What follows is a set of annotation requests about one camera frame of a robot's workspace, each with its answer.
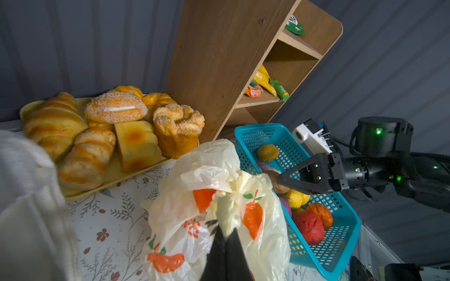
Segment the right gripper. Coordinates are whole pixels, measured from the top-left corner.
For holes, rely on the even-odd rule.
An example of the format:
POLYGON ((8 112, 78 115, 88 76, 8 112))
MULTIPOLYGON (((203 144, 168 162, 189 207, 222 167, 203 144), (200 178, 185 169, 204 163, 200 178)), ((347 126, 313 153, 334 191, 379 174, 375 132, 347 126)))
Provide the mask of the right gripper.
POLYGON ((279 185, 308 195, 384 189, 394 180, 392 161, 384 158, 341 158, 339 154, 320 153, 277 176, 279 185))

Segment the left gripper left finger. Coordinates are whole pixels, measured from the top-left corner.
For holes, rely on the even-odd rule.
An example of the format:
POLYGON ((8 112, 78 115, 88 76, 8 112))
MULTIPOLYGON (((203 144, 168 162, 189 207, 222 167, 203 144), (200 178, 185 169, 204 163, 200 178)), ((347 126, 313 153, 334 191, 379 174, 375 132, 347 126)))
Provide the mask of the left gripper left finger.
POLYGON ((219 226, 215 229, 214 241, 200 281, 226 280, 226 239, 219 226))

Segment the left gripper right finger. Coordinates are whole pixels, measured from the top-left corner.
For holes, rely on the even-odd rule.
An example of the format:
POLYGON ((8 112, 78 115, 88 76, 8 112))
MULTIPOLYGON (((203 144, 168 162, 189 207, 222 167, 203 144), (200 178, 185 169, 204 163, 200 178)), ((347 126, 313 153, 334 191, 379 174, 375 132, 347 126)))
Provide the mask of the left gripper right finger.
POLYGON ((226 241, 225 248, 226 280, 253 281, 239 236, 231 234, 226 241))

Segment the purple onion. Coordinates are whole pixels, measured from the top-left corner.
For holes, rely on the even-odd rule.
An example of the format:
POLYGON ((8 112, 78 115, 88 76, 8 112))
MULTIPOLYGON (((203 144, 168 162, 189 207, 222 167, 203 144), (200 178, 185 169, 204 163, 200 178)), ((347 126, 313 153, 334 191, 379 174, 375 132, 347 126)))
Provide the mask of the purple onion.
POLYGON ((288 216, 292 217, 292 209, 290 207, 290 205, 288 204, 288 201, 286 199, 284 199, 283 197, 279 197, 281 204, 283 205, 283 207, 286 209, 288 216))

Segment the yellow plastic grocery bag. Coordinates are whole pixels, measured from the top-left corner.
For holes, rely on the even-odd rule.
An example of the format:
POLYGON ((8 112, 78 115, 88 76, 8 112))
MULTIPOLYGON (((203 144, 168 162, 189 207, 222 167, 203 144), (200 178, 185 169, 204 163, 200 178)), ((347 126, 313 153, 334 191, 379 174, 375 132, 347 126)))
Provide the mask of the yellow plastic grocery bag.
POLYGON ((217 226, 239 236, 254 281, 281 281, 291 251, 282 205, 268 175, 240 167, 226 139, 201 144, 177 160, 145 200, 151 236, 142 254, 150 281, 199 281, 217 226))

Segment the canvas tote bag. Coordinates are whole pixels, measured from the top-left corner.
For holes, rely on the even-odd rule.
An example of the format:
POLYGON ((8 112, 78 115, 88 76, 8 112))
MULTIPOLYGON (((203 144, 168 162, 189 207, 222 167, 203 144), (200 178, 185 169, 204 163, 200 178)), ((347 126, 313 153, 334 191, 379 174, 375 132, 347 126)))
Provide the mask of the canvas tote bag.
POLYGON ((81 278, 78 240, 55 164, 23 135, 1 131, 1 280, 81 278))

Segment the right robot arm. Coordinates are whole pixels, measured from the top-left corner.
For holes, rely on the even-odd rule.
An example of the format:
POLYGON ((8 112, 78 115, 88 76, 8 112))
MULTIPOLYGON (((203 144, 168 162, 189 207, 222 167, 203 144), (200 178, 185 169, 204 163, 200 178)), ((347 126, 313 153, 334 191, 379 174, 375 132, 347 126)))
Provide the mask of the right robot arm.
POLYGON ((308 195, 360 190, 365 201, 375 200, 369 187, 383 193, 393 185, 399 196, 447 213, 450 158, 412 152, 413 133, 414 127, 402 118, 360 118, 346 144, 351 156, 345 158, 326 124, 309 119, 293 135, 313 156, 282 172, 276 183, 308 195))

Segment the yellow lemon top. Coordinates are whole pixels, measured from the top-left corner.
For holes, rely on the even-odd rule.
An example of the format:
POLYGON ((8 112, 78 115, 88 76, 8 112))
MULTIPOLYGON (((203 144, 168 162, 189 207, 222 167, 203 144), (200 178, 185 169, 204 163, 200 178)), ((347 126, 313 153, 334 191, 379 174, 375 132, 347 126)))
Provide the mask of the yellow lemon top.
POLYGON ((287 200, 288 205, 291 208, 298 209, 306 205, 311 196, 291 189, 289 192, 284 194, 284 198, 287 200))

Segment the orange pumpkin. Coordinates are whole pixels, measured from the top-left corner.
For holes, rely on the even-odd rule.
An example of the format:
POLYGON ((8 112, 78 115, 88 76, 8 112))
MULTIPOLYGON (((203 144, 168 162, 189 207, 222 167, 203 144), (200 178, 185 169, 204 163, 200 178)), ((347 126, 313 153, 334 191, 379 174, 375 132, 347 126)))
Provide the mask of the orange pumpkin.
POLYGON ((307 208, 310 213, 316 214, 322 222, 325 231, 332 228, 334 219, 332 213, 324 205, 320 203, 310 204, 307 208))

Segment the orange snack packet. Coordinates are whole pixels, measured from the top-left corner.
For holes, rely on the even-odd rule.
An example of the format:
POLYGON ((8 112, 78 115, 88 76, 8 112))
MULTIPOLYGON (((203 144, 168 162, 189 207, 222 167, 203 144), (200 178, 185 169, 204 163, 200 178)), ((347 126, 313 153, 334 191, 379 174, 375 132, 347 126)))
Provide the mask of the orange snack packet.
POLYGON ((263 88, 259 85, 255 87, 250 85, 246 88, 244 93, 250 98, 260 97, 261 94, 263 93, 263 88))

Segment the yellow snack packet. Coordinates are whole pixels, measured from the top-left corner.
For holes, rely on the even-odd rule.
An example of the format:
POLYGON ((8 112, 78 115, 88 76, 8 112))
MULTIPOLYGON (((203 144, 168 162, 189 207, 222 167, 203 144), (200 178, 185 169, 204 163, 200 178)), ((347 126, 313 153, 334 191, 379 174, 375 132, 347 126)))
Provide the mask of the yellow snack packet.
POLYGON ((261 65, 256 72, 254 80, 258 85, 262 86, 262 88, 266 89, 274 97, 277 96, 274 86, 270 83, 269 73, 263 65, 261 65))

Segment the wooden shelf unit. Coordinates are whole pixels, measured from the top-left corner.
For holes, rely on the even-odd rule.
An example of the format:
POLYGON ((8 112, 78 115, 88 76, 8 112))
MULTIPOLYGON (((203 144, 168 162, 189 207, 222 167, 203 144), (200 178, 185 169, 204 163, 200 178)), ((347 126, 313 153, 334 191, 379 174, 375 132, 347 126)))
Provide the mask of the wooden shelf unit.
POLYGON ((284 105, 264 91, 245 96, 263 65, 289 94, 309 76, 343 26, 310 1, 185 1, 164 91, 205 116, 201 142, 270 122, 284 105), (285 29, 294 15, 305 35, 285 29))

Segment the round sugared bread loaf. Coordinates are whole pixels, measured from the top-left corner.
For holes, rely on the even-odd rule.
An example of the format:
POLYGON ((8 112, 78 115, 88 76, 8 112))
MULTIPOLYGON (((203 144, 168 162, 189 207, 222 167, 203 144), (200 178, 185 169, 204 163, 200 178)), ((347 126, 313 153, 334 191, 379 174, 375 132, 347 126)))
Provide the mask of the round sugared bread loaf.
POLYGON ((205 117, 188 105, 168 104, 154 111, 153 123, 162 153, 178 159, 198 147, 205 117))

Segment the square bread roll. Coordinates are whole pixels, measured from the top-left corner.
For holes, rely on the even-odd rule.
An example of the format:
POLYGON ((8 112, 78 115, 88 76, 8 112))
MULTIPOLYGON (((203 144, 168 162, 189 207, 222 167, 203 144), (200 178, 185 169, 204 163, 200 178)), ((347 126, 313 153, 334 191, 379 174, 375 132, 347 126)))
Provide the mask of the square bread roll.
POLYGON ((118 157, 124 173, 137 172, 163 158, 153 126, 147 121, 114 124, 118 157))

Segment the green candy bag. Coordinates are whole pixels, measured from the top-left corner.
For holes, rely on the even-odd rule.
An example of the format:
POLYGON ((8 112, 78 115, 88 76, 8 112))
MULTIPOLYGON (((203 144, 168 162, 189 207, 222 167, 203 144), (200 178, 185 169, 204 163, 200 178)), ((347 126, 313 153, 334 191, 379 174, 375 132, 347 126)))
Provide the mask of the green candy bag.
POLYGON ((305 35, 302 25, 298 22, 297 18, 294 15, 289 18, 285 29, 298 36, 305 35))

